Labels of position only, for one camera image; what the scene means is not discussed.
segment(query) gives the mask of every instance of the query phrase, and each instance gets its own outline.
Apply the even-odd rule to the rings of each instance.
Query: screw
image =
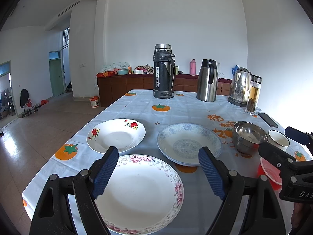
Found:
[[[50,180],[53,181],[53,180],[55,180],[57,178],[57,175],[56,174],[52,174],[49,178],[50,178]]]
[[[235,171],[235,170],[230,170],[230,171],[229,171],[229,174],[230,174],[232,177],[235,177],[235,176],[238,175],[237,171]]]
[[[261,175],[260,178],[261,178],[263,181],[266,181],[266,180],[267,180],[267,176],[265,176],[265,175]]]
[[[89,171],[87,169],[83,169],[80,171],[80,175],[82,175],[82,176],[86,176],[86,175],[88,175],[88,173],[89,173]]]
[[[292,181],[292,183],[297,182],[297,179],[296,179],[294,176],[292,176],[292,177],[290,178],[290,180]]]

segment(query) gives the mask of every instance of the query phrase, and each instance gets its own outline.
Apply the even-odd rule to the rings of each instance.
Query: electric kettle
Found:
[[[203,59],[198,77],[197,99],[214,102],[218,81],[216,61]]]
[[[238,68],[233,76],[228,101],[240,107],[246,107],[251,86],[251,72],[246,68]]]

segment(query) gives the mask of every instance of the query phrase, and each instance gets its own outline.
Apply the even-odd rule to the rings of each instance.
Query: stainless steel bowl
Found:
[[[243,154],[255,154],[260,144],[268,139],[266,132],[255,124],[240,121],[233,126],[233,143]]]

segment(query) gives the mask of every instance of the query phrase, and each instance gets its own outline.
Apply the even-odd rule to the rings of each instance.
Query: white plate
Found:
[[[143,124],[120,118],[95,126],[87,135],[87,144],[99,153],[104,154],[110,146],[116,147],[122,153],[137,146],[145,135]]]
[[[202,147],[208,147],[215,158],[222,151],[219,137],[211,130],[195,124],[170,125],[158,134],[156,141],[163,155],[184,166],[200,166],[198,152]]]
[[[150,234],[178,214],[184,188],[167,163],[146,155],[120,156],[97,208],[111,231]]]

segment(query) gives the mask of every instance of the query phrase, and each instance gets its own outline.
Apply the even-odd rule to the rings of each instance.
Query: window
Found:
[[[0,76],[10,72],[10,62],[6,62],[0,65]]]
[[[61,58],[60,51],[49,52],[49,60]]]
[[[63,48],[68,47],[68,41],[69,41],[69,28],[63,31]]]

